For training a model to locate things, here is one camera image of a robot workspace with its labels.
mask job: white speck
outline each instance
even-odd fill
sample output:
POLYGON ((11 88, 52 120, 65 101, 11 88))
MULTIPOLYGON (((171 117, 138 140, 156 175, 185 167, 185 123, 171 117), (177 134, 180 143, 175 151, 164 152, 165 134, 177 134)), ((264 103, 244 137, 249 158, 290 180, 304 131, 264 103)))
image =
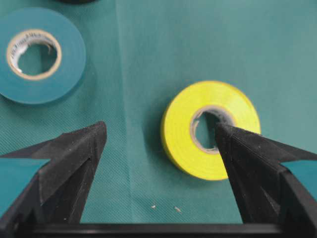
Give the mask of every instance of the white speck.
POLYGON ((174 207, 174 209, 177 211, 177 212, 182 212, 178 207, 174 207))

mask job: teal electrical tape roll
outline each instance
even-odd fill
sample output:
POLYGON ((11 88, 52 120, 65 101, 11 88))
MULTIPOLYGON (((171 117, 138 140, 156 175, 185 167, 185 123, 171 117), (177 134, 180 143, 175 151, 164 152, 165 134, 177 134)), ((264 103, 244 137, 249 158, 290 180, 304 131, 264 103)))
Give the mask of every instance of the teal electrical tape roll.
POLYGON ((63 15, 44 8, 24 8, 0 19, 0 94, 24 104, 42 104, 69 92, 80 80, 86 49, 77 28, 63 15), (32 44, 57 52, 53 66, 32 76, 18 67, 32 44))

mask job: tape core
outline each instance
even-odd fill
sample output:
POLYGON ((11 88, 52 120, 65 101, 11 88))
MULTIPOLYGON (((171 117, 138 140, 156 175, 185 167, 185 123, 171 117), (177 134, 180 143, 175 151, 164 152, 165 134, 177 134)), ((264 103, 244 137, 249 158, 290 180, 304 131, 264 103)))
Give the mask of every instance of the tape core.
POLYGON ((190 135, 191 139, 194 142, 194 144, 201 149, 202 151, 208 153, 208 154, 217 154, 219 153, 219 150, 217 147, 214 148, 205 148, 201 145, 201 143, 198 141, 196 137, 196 128, 199 124, 199 118, 203 113, 210 113, 214 116, 216 116, 221 123, 226 123, 229 125, 234 126, 234 120, 232 115, 225 110, 223 107, 220 106, 206 106, 198 111, 195 112, 195 114, 192 116, 191 122, 190 122, 190 135))
POLYGON ((62 59, 61 47, 56 38, 50 33, 40 29, 30 29, 20 32, 12 38, 6 51, 6 60, 12 71, 21 78, 38 81, 50 77, 60 66, 62 59), (51 47, 57 52, 56 61, 46 72, 38 75, 27 75, 19 69, 18 62, 22 54, 33 44, 46 45, 50 51, 51 47))

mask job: electrical tape roll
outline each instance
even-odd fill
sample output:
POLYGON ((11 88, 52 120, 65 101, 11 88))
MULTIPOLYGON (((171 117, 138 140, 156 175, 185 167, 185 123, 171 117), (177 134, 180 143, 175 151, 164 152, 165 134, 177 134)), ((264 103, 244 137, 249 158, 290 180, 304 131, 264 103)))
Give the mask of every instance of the electrical tape roll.
POLYGON ((196 139, 197 119, 208 112, 220 122, 255 133, 260 120, 251 101, 237 88, 223 82, 203 81, 180 92, 167 107, 161 138, 170 160, 184 172, 205 180, 228 178, 217 148, 206 149, 196 139))
POLYGON ((0 19, 0 94, 24 104, 42 104, 68 93, 80 80, 86 48, 80 32, 63 15, 45 8, 23 8, 0 19), (26 75, 20 56, 32 44, 54 47, 51 69, 26 75))

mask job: green cloth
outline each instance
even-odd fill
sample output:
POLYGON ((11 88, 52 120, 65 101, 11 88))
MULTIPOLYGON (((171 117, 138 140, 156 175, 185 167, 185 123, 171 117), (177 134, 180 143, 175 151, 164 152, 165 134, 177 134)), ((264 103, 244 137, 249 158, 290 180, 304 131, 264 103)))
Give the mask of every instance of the green cloth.
POLYGON ((49 160, 0 158, 0 217, 49 160))
POLYGON ((299 160, 282 163, 317 200, 317 161, 299 160))
POLYGON ((241 222, 228 180, 184 174, 160 143, 166 106, 196 81, 234 85, 254 103, 264 136, 316 151, 315 0, 11 0, 0 16, 26 6, 70 19, 87 66, 57 102, 0 98, 0 153, 104 120, 108 141, 82 222, 241 222))

